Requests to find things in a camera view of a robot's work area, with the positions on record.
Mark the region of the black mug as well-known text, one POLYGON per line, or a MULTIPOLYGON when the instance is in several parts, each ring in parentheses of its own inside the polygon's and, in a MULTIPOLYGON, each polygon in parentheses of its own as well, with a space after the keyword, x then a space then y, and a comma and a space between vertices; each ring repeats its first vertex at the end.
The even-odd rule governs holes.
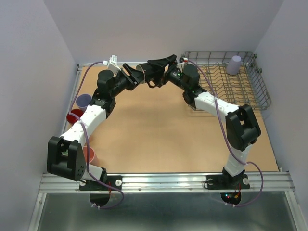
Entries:
POLYGON ((165 72, 165 68, 159 68, 148 63, 139 64, 136 69, 144 72, 144 82, 146 78, 163 77, 165 72))

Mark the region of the lavender plastic cup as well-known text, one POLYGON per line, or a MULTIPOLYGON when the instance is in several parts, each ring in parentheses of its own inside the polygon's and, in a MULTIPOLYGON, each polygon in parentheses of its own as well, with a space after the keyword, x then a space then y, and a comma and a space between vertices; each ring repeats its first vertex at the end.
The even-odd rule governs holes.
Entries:
POLYGON ((239 69, 241 67, 241 60, 242 60, 241 57, 238 55, 235 55, 231 58, 226 68, 226 71, 229 75, 238 74, 239 69))

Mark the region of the red mug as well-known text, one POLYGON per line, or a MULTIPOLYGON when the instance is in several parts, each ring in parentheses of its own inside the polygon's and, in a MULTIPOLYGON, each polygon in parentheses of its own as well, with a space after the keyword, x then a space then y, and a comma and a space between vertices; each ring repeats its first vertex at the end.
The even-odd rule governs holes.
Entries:
POLYGON ((77 122, 77 118, 73 114, 75 114, 77 117, 81 117, 83 113, 84 112, 78 108, 72 109, 71 112, 67 114, 66 120, 70 125, 74 125, 77 122))

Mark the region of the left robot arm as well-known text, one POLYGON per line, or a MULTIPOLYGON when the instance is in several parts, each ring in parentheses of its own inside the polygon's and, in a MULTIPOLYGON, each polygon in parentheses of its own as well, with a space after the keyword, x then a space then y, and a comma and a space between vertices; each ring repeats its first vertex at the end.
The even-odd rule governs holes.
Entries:
POLYGON ((98 74, 97 88, 84 114, 60 137, 48 142, 47 172, 74 181, 90 180, 101 190, 107 185, 102 167, 89 164, 83 147, 89 145, 89 137, 105 121, 115 107, 115 97, 123 90, 133 90, 144 82, 144 73, 138 68, 123 64, 115 75, 111 70, 98 74))

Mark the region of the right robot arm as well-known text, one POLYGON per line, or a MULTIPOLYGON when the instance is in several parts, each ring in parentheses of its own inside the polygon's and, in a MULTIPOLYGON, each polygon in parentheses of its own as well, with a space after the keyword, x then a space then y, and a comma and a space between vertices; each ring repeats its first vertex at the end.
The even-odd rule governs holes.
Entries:
POLYGON ((185 102, 218 118, 224 141, 230 152, 228 161, 217 177, 210 177, 211 187, 232 188, 242 183, 247 157, 261 130, 251 106, 238 106, 218 98, 213 90, 207 91, 199 79, 204 73, 194 62, 176 56, 148 60, 139 65, 144 80, 150 88, 161 87, 168 82, 183 90, 185 102))

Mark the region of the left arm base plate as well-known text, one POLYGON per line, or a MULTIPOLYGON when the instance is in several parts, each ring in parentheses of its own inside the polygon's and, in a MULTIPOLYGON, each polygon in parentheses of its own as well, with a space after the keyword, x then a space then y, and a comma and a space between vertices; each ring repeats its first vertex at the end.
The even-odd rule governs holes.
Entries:
MULTIPOLYGON (((121 175, 110 175, 110 176, 107 176, 107 180, 105 184, 108 184, 111 187, 122 190, 122 182, 123 181, 122 181, 121 175)), ((109 188, 99 184, 96 181, 83 180, 79 184, 79 190, 80 191, 107 191, 109 190, 109 188)))

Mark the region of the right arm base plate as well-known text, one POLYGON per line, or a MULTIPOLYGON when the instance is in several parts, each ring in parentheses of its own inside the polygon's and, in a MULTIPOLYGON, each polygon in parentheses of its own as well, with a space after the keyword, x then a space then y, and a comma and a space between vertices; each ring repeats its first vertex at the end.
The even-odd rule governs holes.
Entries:
POLYGON ((228 174, 207 175, 206 184, 209 190, 235 190, 235 188, 241 187, 241 189, 250 189, 250 183, 246 174, 240 174, 239 176, 231 177, 228 174))

